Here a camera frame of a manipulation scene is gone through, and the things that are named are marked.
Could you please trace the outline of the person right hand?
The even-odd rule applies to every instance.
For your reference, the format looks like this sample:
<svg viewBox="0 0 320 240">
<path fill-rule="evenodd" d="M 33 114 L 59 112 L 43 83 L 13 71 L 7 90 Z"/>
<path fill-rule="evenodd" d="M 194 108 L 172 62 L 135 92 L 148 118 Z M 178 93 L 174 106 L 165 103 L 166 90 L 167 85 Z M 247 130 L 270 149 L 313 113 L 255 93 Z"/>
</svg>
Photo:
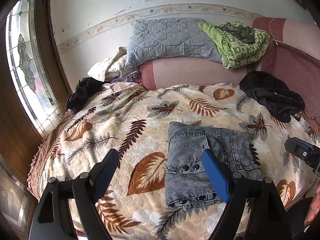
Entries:
<svg viewBox="0 0 320 240">
<path fill-rule="evenodd" d="M 313 197 L 313 200 L 310 204 L 308 214 L 307 214 L 306 219 L 304 221 L 305 227 L 308 227 L 312 223 L 312 221 L 317 216 L 317 213 L 319 212 L 319 208 L 320 208 L 319 193 L 320 193 L 320 187 L 318 186 L 316 193 Z"/>
</svg>

